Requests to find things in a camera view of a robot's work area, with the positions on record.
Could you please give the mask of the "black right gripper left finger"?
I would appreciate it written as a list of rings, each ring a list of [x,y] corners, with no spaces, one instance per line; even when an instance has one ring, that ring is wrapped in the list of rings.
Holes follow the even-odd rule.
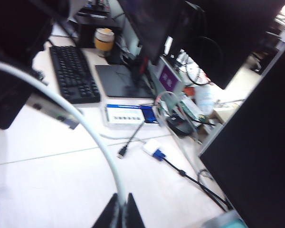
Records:
[[[120,204],[118,194],[114,193],[92,228],[119,228]]]

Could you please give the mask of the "silver edged finger of the left gripper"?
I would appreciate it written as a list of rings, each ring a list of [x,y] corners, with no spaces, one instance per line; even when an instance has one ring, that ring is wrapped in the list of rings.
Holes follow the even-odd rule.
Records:
[[[33,92],[26,101],[26,105],[68,125],[72,130],[79,125],[79,121],[70,112],[42,92]]]

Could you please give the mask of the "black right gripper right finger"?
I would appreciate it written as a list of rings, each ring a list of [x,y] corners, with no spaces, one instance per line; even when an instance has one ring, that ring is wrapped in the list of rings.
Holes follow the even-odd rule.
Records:
[[[127,203],[123,210],[123,227],[124,228],[145,227],[132,193],[128,194]]]

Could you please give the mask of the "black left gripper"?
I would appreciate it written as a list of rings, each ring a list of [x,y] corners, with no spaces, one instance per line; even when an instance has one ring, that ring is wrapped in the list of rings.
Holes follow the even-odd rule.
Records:
[[[32,68],[44,49],[58,14],[69,16],[67,0],[0,0],[0,62],[38,78]],[[0,71],[0,129],[8,129],[35,91],[30,84]]]

